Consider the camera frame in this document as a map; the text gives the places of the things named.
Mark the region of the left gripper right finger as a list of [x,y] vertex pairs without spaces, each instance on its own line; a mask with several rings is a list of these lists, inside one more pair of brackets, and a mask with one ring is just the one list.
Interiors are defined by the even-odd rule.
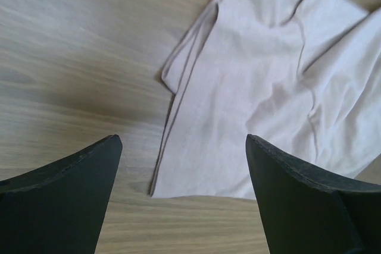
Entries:
[[334,174],[248,135],[246,157],[271,253],[379,253],[380,186]]

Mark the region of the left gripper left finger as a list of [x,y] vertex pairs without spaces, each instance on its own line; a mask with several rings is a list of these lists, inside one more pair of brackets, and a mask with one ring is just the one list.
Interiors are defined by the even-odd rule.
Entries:
[[1,253],[94,253],[122,143],[118,135],[1,181]]

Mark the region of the beige t shirt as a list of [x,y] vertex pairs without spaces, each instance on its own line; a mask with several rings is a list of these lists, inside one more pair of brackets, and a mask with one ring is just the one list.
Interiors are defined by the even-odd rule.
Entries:
[[380,155],[380,11],[349,0],[212,0],[161,78],[154,198],[254,199],[248,134],[351,178]]

